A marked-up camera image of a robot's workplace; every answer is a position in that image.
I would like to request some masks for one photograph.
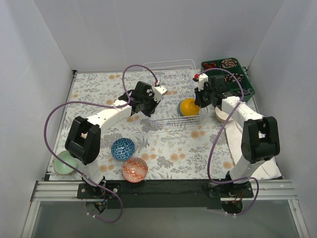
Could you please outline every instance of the orange patterned bowl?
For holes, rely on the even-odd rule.
[[[122,172],[129,182],[140,182],[148,173],[148,165],[141,158],[133,157],[124,163]]]

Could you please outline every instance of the white wall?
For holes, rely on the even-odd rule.
[[[0,52],[0,237],[15,238],[50,159],[44,121],[65,102],[72,72],[33,0],[0,0]]]
[[[283,0],[35,0],[68,64],[237,57],[249,65]]]
[[[285,0],[250,66],[261,113],[278,121],[277,163],[317,237],[317,2]]]

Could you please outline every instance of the yellow bowl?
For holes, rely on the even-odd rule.
[[[200,107],[195,104],[194,98],[186,98],[179,104],[181,116],[195,116],[198,115]]]

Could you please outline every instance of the cable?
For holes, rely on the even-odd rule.
[[[241,198],[240,198],[240,200],[238,202],[241,202],[242,198],[243,198],[243,192],[241,192]]]
[[[126,87],[125,87],[124,76],[125,76],[126,71],[127,71],[129,68],[135,67],[135,66],[139,66],[139,67],[143,67],[143,68],[147,69],[147,70],[153,75],[153,77],[154,77],[154,79],[155,79],[155,85],[159,82],[158,79],[157,79],[157,77],[156,77],[155,74],[153,73],[153,71],[150,70],[148,67],[146,67],[146,66],[144,66],[144,65],[133,64],[133,65],[130,65],[130,66],[126,67],[126,69],[123,71],[123,74],[122,74],[122,84],[123,84],[124,92],[126,93],[126,95],[127,95],[127,97],[128,97],[128,102],[127,102],[126,104],[124,104],[124,105],[117,106],[116,108],[123,108],[123,107],[129,105],[129,103],[130,103],[130,101],[131,101],[130,95],[129,95],[129,93],[128,93]],[[112,109],[113,107],[112,107],[112,106],[101,105],[101,104],[97,104],[97,103],[89,103],[89,102],[81,102],[81,101],[74,101],[74,102],[62,103],[62,104],[60,104],[59,106],[57,106],[56,108],[54,108],[54,109],[50,112],[50,114],[48,115],[48,117],[47,117],[47,119],[46,119],[46,121],[45,121],[45,125],[44,125],[44,141],[45,141],[45,145],[46,145],[46,147],[48,148],[48,150],[50,151],[50,153],[51,153],[52,155],[54,155],[54,157],[56,157],[59,161],[61,161],[61,162],[62,162],[63,164],[65,164],[65,165],[69,166],[69,167],[72,168],[74,171],[78,172],[81,176],[85,177],[89,182],[91,182],[91,183],[94,184],[95,186],[100,187],[100,188],[104,189],[105,191],[111,193],[114,197],[116,197],[116,198],[119,200],[119,202],[120,202],[120,207],[121,207],[120,214],[119,214],[119,216],[118,216],[116,219],[114,219],[113,221],[107,220],[107,219],[105,219],[105,218],[103,218],[103,217],[100,217],[100,216],[98,216],[98,215],[92,215],[92,216],[94,216],[94,217],[96,217],[96,218],[98,218],[98,219],[100,219],[100,220],[103,220],[104,222],[114,223],[114,222],[116,222],[116,221],[118,221],[118,220],[120,219],[120,217],[121,217],[121,215],[122,215],[122,212],[123,212],[123,203],[122,203],[120,197],[119,197],[116,193],[114,193],[113,191],[111,191],[110,189],[105,188],[105,187],[103,187],[103,186],[101,186],[101,185],[95,183],[95,182],[92,181],[90,178],[88,178],[83,172],[81,172],[81,171],[78,170],[77,168],[71,166],[70,164],[68,164],[67,162],[65,162],[64,160],[62,160],[62,159],[52,150],[52,148],[50,147],[50,145],[49,145],[49,143],[48,143],[48,139],[47,139],[47,128],[48,128],[48,124],[49,124],[49,120],[50,120],[51,116],[52,116],[53,113],[54,113],[55,111],[57,111],[59,108],[64,107],[64,106],[66,106],[66,105],[68,105],[68,104],[86,104],[86,105],[91,105],[91,106],[96,106],[96,107],[102,107],[102,108],[111,108],[111,109]]]
[[[203,63],[203,69],[208,68],[217,68],[217,65],[215,63]]]
[[[239,197],[239,195],[237,195],[235,198],[234,198],[234,200],[232,200],[232,201],[228,201],[228,202],[235,202],[237,199],[238,199],[238,197]]]
[[[234,114],[234,112],[237,110],[237,108],[240,106],[240,103],[242,102],[243,98],[244,98],[244,92],[243,92],[243,88],[239,82],[239,80],[231,73],[229,72],[228,70],[226,69],[223,69],[223,68],[209,68],[209,69],[206,69],[204,70],[203,72],[200,72],[198,74],[195,75],[195,78],[198,78],[199,75],[203,74],[203,73],[206,73],[208,71],[213,71],[213,70],[220,70],[220,71],[223,71],[223,72],[226,72],[228,73],[230,76],[232,76],[234,78],[234,80],[237,82],[240,90],[241,90],[241,98],[240,98],[240,101],[237,103],[237,105],[233,108],[233,110],[231,111],[231,113],[228,115],[227,119],[224,121],[224,123],[222,124],[213,144],[212,144],[212,147],[211,147],[211,151],[210,151],[210,154],[209,154],[209,158],[208,158],[208,164],[207,164],[207,174],[208,174],[208,178],[211,182],[215,183],[215,184],[227,184],[227,183],[232,183],[232,182],[237,182],[237,181],[241,181],[241,180],[250,180],[250,179],[253,179],[256,184],[257,184],[257,192],[256,192],[256,195],[254,196],[254,199],[252,201],[252,203],[250,204],[250,206],[243,212],[241,213],[238,213],[238,214],[232,214],[232,215],[243,215],[245,214],[247,211],[249,211],[251,209],[251,207],[254,205],[254,203],[256,202],[256,199],[258,197],[258,193],[259,193],[259,182],[256,178],[254,177],[243,177],[243,178],[237,178],[237,179],[233,179],[233,180],[228,180],[228,181],[216,181],[216,180],[213,180],[210,176],[210,164],[211,164],[211,158],[212,158],[212,154],[213,154],[213,151],[214,151],[214,148],[218,142],[218,139],[224,129],[224,127],[226,126],[226,124],[228,123],[229,119],[232,117],[232,115]]]

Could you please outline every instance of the bowl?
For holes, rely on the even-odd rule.
[[[215,114],[216,114],[216,118],[218,119],[218,121],[220,121],[221,123],[224,123],[225,120],[227,120],[228,118],[228,114],[223,112],[222,110],[220,110],[218,107],[216,107],[215,109]],[[233,118],[230,118],[228,120],[228,123],[229,122],[232,122],[233,121]]]
[[[194,98],[186,98],[179,103],[178,109],[182,117],[187,117],[198,115],[200,107],[195,104]]]
[[[141,182],[148,174],[148,165],[141,158],[133,157],[124,163],[122,173],[129,182]]]
[[[75,168],[77,167],[77,165],[78,165],[77,159],[72,157],[67,150],[61,152],[58,156],[62,160],[64,160],[66,163],[70,164],[71,166],[73,166]],[[70,174],[71,172],[74,171],[71,167],[62,163],[58,159],[55,159],[53,166],[54,166],[54,170],[56,171],[56,173],[58,173],[60,175],[67,175],[67,174]]]
[[[127,161],[135,152],[135,145],[128,138],[116,140],[111,146],[112,155],[119,161]]]

